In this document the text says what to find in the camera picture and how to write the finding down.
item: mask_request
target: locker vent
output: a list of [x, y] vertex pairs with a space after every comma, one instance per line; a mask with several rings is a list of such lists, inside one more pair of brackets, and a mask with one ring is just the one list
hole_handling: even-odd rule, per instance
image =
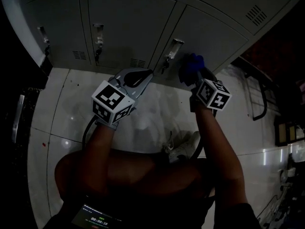
[[130, 59], [130, 66], [131, 67], [141, 67], [143, 68], [145, 66], [145, 61], [143, 60], [137, 60], [137, 59]]
[[72, 51], [75, 59], [83, 59], [86, 60], [85, 52], [80, 51]]
[[257, 5], [251, 8], [251, 10], [246, 14], [246, 17], [256, 26], [259, 26], [267, 18], [265, 13], [261, 11]]

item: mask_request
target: forearm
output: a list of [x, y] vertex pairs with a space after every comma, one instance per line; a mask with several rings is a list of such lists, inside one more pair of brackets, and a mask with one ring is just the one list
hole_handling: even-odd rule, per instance
[[197, 106], [196, 120], [206, 157], [213, 164], [219, 182], [244, 179], [242, 167], [211, 110]]
[[107, 167], [114, 130], [98, 126], [94, 130], [75, 171], [76, 186], [81, 192], [105, 194]]

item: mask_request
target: floor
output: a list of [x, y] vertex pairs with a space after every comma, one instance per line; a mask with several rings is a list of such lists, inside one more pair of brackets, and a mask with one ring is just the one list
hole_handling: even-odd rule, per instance
[[[66, 154], [81, 149], [83, 132], [93, 117], [91, 95], [110, 75], [54, 68], [46, 89], [41, 91], [31, 125], [28, 150], [28, 183], [33, 213], [41, 229], [57, 214], [62, 201], [56, 188], [54, 169]], [[269, 104], [264, 118], [253, 121], [263, 110], [259, 85], [253, 78], [229, 65], [217, 78], [233, 97], [219, 122], [242, 164], [246, 195], [255, 215], [280, 191], [280, 170], [287, 163], [289, 148], [275, 146], [274, 118], [277, 108]], [[150, 83], [141, 96], [137, 110], [122, 119], [114, 136], [113, 148], [138, 153], [160, 151], [172, 131], [179, 143], [197, 130], [195, 116], [189, 111], [190, 92]], [[272, 93], [267, 94], [274, 101]], [[273, 203], [260, 216], [274, 208]], [[203, 229], [214, 225], [214, 205]]]

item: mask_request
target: person's right arm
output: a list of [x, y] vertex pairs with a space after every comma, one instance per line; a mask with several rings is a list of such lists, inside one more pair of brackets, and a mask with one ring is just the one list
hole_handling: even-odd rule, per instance
[[196, 107], [196, 120], [207, 159], [215, 170], [215, 218], [224, 210], [247, 203], [241, 164], [210, 109]]

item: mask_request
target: blue object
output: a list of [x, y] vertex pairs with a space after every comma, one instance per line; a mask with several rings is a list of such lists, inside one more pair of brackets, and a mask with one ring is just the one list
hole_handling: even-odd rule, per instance
[[204, 68], [203, 56], [192, 53], [179, 69], [179, 79], [181, 83], [187, 86], [195, 84], [198, 80], [197, 72]]

